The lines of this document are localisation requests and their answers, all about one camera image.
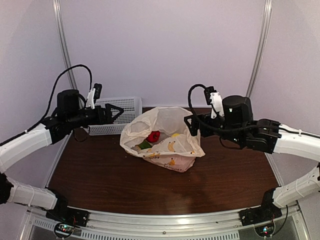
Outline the yellow lemon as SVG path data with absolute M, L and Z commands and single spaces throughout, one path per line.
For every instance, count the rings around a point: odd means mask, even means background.
M 177 137 L 179 135 L 180 135 L 179 133 L 174 133 L 171 137 L 174 138 L 174 137 Z

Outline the banana print plastic bag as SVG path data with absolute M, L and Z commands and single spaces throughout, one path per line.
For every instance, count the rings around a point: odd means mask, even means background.
M 191 111 L 178 106 L 152 108 L 123 128 L 119 144 L 132 156 L 184 173 L 193 166 L 196 158 L 205 156 L 200 132 L 197 136 L 191 136 L 184 122 L 184 117 L 191 114 Z M 146 141 L 152 131 L 160 132 L 159 140 L 149 142 L 152 148 L 139 149 L 138 145 Z

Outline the red apple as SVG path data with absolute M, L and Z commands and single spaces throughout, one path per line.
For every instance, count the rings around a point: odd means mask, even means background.
M 161 133 L 159 131 L 152 131 L 146 138 L 146 141 L 149 143 L 156 143 L 159 140 L 160 135 Z

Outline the green yellow mango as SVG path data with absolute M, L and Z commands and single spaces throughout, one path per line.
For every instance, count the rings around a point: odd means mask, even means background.
M 142 143 L 138 144 L 137 146 L 141 150 L 152 148 L 152 145 L 146 140 L 144 140 Z

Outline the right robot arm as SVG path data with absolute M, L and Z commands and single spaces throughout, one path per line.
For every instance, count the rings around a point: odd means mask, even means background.
M 319 162 L 319 135 L 290 128 L 270 119 L 253 119 L 251 100 L 240 95 L 222 99 L 219 93 L 211 93 L 206 99 L 212 107 L 210 114 L 192 114 L 184 118 L 192 136 L 217 135 L 222 140 L 244 148 L 267 153 L 289 154 Z M 265 192 L 256 210 L 259 220 L 268 220 L 277 209 L 320 190 L 320 167 L 317 165 L 302 177 Z

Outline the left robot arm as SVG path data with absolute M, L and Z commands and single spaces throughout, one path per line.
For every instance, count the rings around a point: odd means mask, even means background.
M 68 89 L 57 95 L 57 107 L 51 116 L 45 116 L 30 130 L 0 145 L 0 202 L 51 210 L 61 222 L 72 218 L 67 200 L 47 188 L 21 183 L 6 176 L 5 172 L 24 157 L 39 149 L 54 145 L 78 128 L 109 125 L 124 113 L 112 104 L 96 105 L 102 85 L 95 84 L 84 98 L 78 90 Z

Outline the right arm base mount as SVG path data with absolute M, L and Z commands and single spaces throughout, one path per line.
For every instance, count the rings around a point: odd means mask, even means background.
M 282 210 L 273 204 L 241 210 L 239 218 L 242 226 L 256 225 L 281 217 Z

